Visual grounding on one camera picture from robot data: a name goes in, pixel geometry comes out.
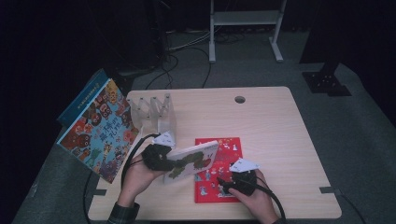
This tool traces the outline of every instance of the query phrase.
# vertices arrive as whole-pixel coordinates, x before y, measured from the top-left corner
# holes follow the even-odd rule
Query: wooden table
[[[166,92],[177,117],[175,150],[192,146],[195,138],[240,137],[244,158],[260,165],[287,218],[341,216],[334,194],[319,190],[330,183],[288,88],[131,91],[128,98],[161,98]],[[246,101],[238,104],[235,97]],[[195,203],[193,183],[193,176],[171,185],[156,179],[136,199],[141,204],[137,219],[253,218],[241,203]],[[97,189],[106,195],[93,197],[89,217],[106,220],[120,193],[120,173],[112,185],[101,179]]]

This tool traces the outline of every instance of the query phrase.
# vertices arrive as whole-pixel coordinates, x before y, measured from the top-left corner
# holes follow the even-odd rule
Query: red book
[[[197,138],[195,145],[217,140],[218,153],[210,169],[195,175],[195,202],[196,203],[237,203],[231,194],[225,194],[219,185],[217,177],[231,181],[231,164],[242,157],[241,141],[238,137],[227,138]]]

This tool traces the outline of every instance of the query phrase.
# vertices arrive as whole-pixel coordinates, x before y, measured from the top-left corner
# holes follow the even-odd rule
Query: person's hand
[[[131,164],[134,162],[135,164],[126,172],[122,190],[117,200],[119,206],[133,206],[136,196],[145,191],[155,178],[166,173],[165,171],[150,170],[142,160],[141,154],[132,159]]]
[[[255,172],[258,178],[265,181],[264,174],[260,170],[255,170]],[[260,179],[257,179],[257,184],[267,188]],[[229,192],[243,203],[250,211],[251,215],[257,218],[261,224],[271,224],[279,219],[275,212],[271,197],[262,190],[255,189],[250,196],[236,189],[229,189]]]

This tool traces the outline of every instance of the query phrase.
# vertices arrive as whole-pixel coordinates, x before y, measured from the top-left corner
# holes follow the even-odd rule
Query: book
[[[114,80],[96,72],[58,121],[67,130],[57,145],[112,183],[139,132]]]
[[[214,140],[181,150],[172,150],[166,155],[167,159],[185,165],[175,167],[172,171],[164,174],[163,182],[169,184],[188,175],[210,169],[218,152],[218,147],[218,141]]]
[[[232,194],[222,190],[217,177],[231,181],[230,167],[242,157],[241,141],[238,137],[197,138],[195,145],[218,141],[219,149],[210,169],[197,173],[194,177],[194,199],[196,203],[238,203]]]

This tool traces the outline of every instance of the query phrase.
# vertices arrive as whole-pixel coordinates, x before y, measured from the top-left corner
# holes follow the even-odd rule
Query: white shelf
[[[214,25],[276,24],[278,10],[215,12]]]

